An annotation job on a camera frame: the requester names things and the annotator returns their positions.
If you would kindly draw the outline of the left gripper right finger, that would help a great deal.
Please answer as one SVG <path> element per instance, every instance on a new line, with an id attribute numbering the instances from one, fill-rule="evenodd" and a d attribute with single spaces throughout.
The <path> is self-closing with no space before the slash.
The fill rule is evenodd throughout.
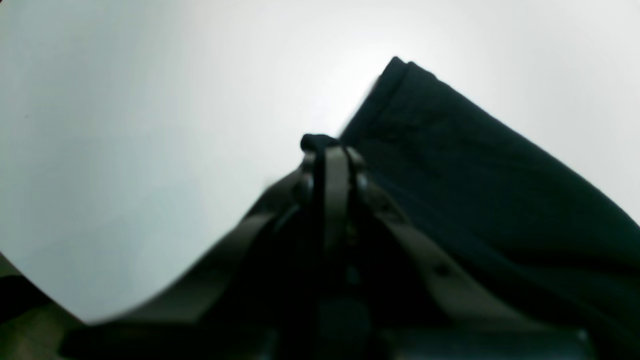
<path id="1" fill-rule="evenodd" d="M 414 227 L 391 196 L 374 183 L 362 155 L 350 146 L 346 154 L 355 172 L 359 203 L 390 231 L 418 271 L 428 294 L 456 326 L 480 331 L 550 330 L 550 325 L 495 296 L 437 242 Z"/>

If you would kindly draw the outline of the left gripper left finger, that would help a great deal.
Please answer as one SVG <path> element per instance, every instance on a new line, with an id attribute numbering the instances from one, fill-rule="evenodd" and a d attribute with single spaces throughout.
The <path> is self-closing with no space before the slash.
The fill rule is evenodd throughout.
<path id="1" fill-rule="evenodd" d="M 277 245 L 306 204 L 318 204 L 321 153 L 306 150 L 298 169 L 268 187 L 241 221 L 208 248 L 202 227 L 146 227 L 131 251 L 132 269 L 114 273 L 90 314 L 91 325 L 112 322 L 195 322 L 242 282 L 282 262 Z"/>

